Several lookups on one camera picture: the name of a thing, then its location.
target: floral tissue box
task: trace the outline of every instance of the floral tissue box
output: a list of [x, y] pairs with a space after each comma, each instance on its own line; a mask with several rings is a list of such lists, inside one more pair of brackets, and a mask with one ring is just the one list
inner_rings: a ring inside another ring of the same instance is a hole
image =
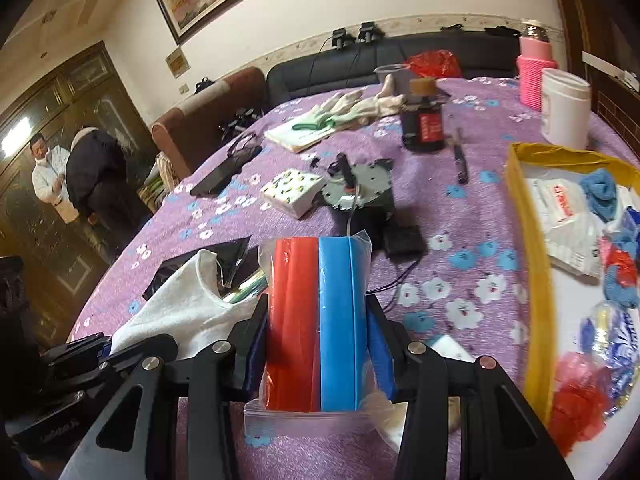
[[324, 186], [321, 176], [300, 170], [285, 170], [271, 179], [261, 190], [274, 208], [300, 218], [311, 208], [314, 196]]

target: ceiling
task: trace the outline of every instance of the ceiling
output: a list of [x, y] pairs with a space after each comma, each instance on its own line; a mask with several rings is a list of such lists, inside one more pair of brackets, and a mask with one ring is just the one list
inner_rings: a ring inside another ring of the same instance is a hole
[[65, 38], [101, 30], [118, 0], [33, 0], [0, 50], [0, 74], [46, 56]]

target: metal screw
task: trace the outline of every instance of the metal screw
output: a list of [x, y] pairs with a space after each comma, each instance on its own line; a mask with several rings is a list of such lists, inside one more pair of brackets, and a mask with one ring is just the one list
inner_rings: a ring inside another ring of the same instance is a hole
[[420, 341], [413, 341], [412, 343], [409, 343], [406, 349], [413, 355], [424, 354], [427, 351], [426, 345]]
[[145, 370], [153, 370], [154, 368], [158, 368], [160, 364], [160, 359], [157, 357], [147, 357], [144, 361], [142, 361], [142, 367]]
[[224, 354], [231, 350], [231, 343], [225, 339], [216, 341], [211, 347], [216, 354]]
[[489, 357], [488, 355], [483, 355], [480, 358], [480, 366], [485, 370], [493, 370], [497, 365], [498, 363], [495, 362], [495, 359], [493, 357]]

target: purple floral bedspread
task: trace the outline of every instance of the purple floral bedspread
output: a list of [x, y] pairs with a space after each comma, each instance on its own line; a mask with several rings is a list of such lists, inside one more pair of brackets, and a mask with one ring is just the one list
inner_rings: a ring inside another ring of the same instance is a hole
[[[520, 104], [513, 80], [443, 79], [452, 94], [444, 107], [446, 132], [463, 128], [463, 147], [470, 181], [459, 186], [452, 150], [415, 154], [401, 145], [398, 117], [367, 128], [335, 134], [295, 155], [268, 140], [217, 200], [195, 200], [189, 190], [225, 157], [219, 150], [167, 198], [119, 260], [105, 274], [81, 312], [73, 338], [102, 331], [113, 333], [144, 305], [142, 293], [165, 259], [204, 245], [252, 236], [252, 245], [270, 237], [335, 235], [329, 211], [320, 208], [301, 221], [271, 208], [260, 188], [287, 168], [309, 170], [315, 156], [321, 165], [338, 152], [350, 161], [392, 158], [393, 194], [398, 216], [419, 224], [429, 254], [398, 291], [388, 316], [401, 321], [418, 340], [450, 333], [471, 355], [490, 354], [517, 382], [526, 362], [529, 307], [526, 261], [506, 186], [507, 146], [513, 141], [545, 142], [540, 114]], [[378, 86], [366, 89], [366, 95]], [[329, 94], [280, 105], [254, 129], [265, 131], [289, 120]], [[591, 148], [632, 164], [630, 148], [592, 114]], [[370, 287], [390, 282], [396, 269], [384, 257], [374, 258]], [[379, 295], [382, 304], [392, 292]], [[331, 438], [254, 438], [245, 440], [242, 406], [233, 406], [232, 421], [241, 477], [253, 479], [390, 479], [394, 453], [374, 431]], [[184, 417], [180, 417], [184, 433]], [[449, 443], [447, 477], [457, 478], [460, 438]], [[185, 471], [184, 440], [177, 451], [178, 477]]]

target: man in white jacket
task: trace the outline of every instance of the man in white jacket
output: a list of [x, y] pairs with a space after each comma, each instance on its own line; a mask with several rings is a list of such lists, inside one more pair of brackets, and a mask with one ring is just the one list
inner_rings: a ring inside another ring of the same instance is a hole
[[31, 153], [36, 161], [31, 181], [36, 196], [43, 202], [53, 205], [65, 224], [70, 225], [107, 263], [112, 257], [106, 245], [90, 225], [97, 219], [84, 220], [69, 200], [66, 190], [66, 160], [69, 152], [62, 146], [49, 149], [42, 134], [35, 134], [29, 142]]

